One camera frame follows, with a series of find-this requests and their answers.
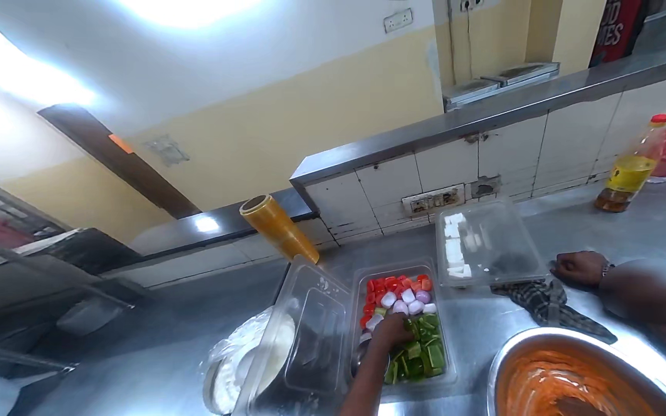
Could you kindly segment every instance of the red poster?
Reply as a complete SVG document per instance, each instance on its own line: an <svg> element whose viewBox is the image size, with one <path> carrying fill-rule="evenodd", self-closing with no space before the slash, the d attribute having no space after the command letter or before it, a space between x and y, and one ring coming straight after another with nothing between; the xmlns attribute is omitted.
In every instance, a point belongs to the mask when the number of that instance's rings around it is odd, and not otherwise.
<svg viewBox="0 0 666 416"><path fill-rule="evenodd" d="M631 54L646 17L644 0L607 0L590 66Z"/></svg>

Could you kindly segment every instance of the electrical socket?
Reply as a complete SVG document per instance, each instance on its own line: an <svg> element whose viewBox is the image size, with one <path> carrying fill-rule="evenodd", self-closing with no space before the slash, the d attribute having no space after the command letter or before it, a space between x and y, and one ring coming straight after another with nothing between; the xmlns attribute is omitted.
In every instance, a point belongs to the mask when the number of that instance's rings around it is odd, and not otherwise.
<svg viewBox="0 0 666 416"><path fill-rule="evenodd" d="M433 213L447 206L464 203L464 184L449 186L402 199L402 205L408 215Z"/></svg>
<svg viewBox="0 0 666 416"><path fill-rule="evenodd" d="M412 23L413 10L405 9L401 12L397 12L384 18L384 33L390 33Z"/></svg>

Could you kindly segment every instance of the steel bowl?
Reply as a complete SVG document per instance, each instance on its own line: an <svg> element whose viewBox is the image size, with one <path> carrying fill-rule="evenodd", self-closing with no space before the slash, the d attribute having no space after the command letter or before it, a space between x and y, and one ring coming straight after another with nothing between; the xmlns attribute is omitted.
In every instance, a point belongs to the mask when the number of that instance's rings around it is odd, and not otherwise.
<svg viewBox="0 0 666 416"><path fill-rule="evenodd" d="M516 360L535 351L556 351L593 364L603 374L617 377L644 398L655 414L666 415L666 385L643 373L615 348L579 332L561 328L534 328L521 332L503 345L495 355L488 375L488 416L503 414L504 395Z"/></svg>

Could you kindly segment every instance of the cling film roll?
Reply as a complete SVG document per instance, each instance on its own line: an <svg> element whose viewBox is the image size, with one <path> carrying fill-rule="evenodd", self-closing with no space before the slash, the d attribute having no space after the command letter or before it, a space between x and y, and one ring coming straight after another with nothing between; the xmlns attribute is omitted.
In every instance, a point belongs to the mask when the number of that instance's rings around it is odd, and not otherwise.
<svg viewBox="0 0 666 416"><path fill-rule="evenodd" d="M280 253L292 261L302 255L317 263L320 254L291 221L272 195L259 195L240 206L240 215L263 235Z"/></svg>

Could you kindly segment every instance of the stainless steel ledge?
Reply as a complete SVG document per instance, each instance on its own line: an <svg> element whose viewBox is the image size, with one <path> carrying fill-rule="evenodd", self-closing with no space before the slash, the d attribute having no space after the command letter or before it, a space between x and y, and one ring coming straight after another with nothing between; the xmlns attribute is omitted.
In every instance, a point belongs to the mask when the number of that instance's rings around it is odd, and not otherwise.
<svg viewBox="0 0 666 416"><path fill-rule="evenodd" d="M632 55L468 104L457 111L307 156L289 181L310 208L305 185L469 133L504 127L583 101L595 101L666 79L666 48Z"/></svg>

